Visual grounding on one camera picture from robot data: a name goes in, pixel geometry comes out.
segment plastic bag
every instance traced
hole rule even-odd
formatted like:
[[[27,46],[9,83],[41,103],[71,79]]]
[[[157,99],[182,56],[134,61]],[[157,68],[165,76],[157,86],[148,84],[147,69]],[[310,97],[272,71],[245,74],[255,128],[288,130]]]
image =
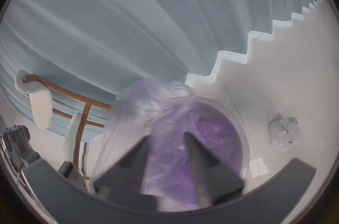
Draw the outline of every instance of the plastic bag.
[[[235,130],[228,121],[201,118],[200,113],[208,111],[202,111],[193,91],[179,82],[144,79],[122,91],[104,128],[105,145],[92,172],[89,192],[94,192],[97,178],[142,137],[151,135],[142,193],[166,199],[160,210],[198,209],[184,132],[192,133],[205,147],[216,148],[216,156],[220,154],[226,162],[231,157],[220,145],[231,154],[236,144],[232,140]]]
[[[279,121],[272,121],[270,127],[270,143],[276,150],[281,150],[301,137],[297,119],[285,117]]]

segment curtain fold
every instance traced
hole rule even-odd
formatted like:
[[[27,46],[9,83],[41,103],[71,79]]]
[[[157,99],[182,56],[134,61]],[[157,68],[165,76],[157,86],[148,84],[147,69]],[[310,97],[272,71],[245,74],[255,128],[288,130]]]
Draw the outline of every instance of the curtain fold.
[[[247,53],[248,33],[272,33],[272,20],[317,0],[12,0],[0,24],[0,81],[15,108],[33,120],[27,95],[14,87],[24,69],[61,87],[112,104],[142,78],[207,76],[218,51]],[[54,108],[71,115],[83,103],[53,92]],[[106,110],[88,120],[104,124]],[[53,114],[65,136],[70,120]],[[101,129],[86,126],[82,141]]]

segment trash bag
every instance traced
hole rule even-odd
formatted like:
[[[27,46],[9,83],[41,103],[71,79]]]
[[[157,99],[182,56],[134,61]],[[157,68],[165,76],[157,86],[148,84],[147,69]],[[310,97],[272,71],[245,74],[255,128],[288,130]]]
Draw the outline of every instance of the trash bag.
[[[123,90],[107,118],[104,146],[91,175],[89,192],[94,193],[93,182],[97,178],[142,137],[150,135],[142,193],[167,199],[163,210],[199,209],[183,134],[192,133],[211,150],[227,140],[230,140],[228,148],[235,144],[232,143],[235,129],[230,122],[220,118],[201,119],[199,114],[193,91],[180,82],[143,79]]]
[[[301,137],[297,119],[291,117],[272,121],[269,131],[270,143],[275,150],[290,146],[294,140]]]

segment purple plastic bag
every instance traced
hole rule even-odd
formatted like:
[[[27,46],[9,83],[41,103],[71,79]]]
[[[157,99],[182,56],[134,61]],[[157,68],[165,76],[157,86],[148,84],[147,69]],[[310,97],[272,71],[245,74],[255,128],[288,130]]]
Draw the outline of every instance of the purple plastic bag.
[[[214,148],[227,145],[226,140],[231,140],[235,133],[226,120],[201,118],[200,114],[208,112],[201,110],[193,91],[179,82],[143,79],[123,90],[108,116],[104,147],[92,172],[89,192],[94,193],[93,182],[97,178],[142,137],[151,135],[142,193],[166,200],[160,210],[199,209],[183,134],[192,133],[213,152]],[[223,160],[224,150],[214,154]]]

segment crumpled plastic bag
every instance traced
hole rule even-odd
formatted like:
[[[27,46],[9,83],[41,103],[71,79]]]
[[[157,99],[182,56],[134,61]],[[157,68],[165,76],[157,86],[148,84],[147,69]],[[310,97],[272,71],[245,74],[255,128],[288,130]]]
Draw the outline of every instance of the crumpled plastic bag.
[[[301,137],[297,119],[291,117],[272,121],[269,131],[270,143],[275,150],[290,146],[294,140]]]
[[[183,134],[192,133],[212,149],[235,132],[228,121],[201,119],[199,111],[193,91],[180,82],[143,79],[123,90],[107,118],[104,146],[90,178],[89,192],[94,193],[97,178],[142,137],[151,135],[142,193],[168,199],[164,210],[198,209]]]

